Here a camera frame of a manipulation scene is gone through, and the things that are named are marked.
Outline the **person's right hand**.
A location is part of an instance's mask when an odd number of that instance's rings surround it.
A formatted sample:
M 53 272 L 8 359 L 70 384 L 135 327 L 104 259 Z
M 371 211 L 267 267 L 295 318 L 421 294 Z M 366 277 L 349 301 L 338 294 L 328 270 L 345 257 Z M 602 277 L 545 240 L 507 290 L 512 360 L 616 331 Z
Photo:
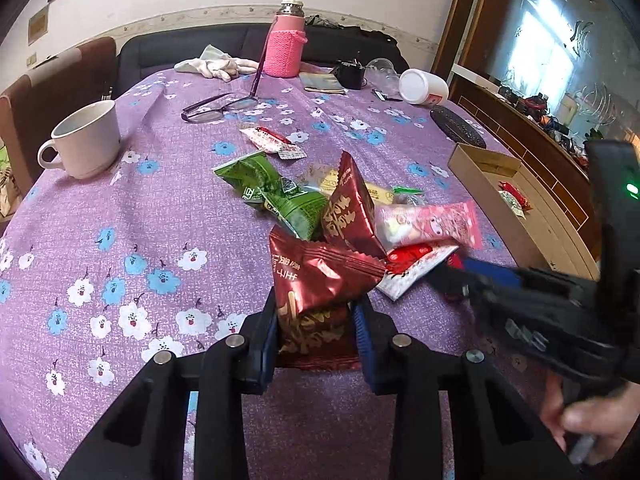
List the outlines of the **person's right hand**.
M 639 386 L 628 382 L 612 396 L 596 396 L 570 405 L 564 404 L 563 381 L 549 372 L 540 419 L 556 443 L 566 450 L 565 435 L 592 434 L 597 442 L 586 463 L 594 466 L 610 460 L 623 445 L 639 415 Z

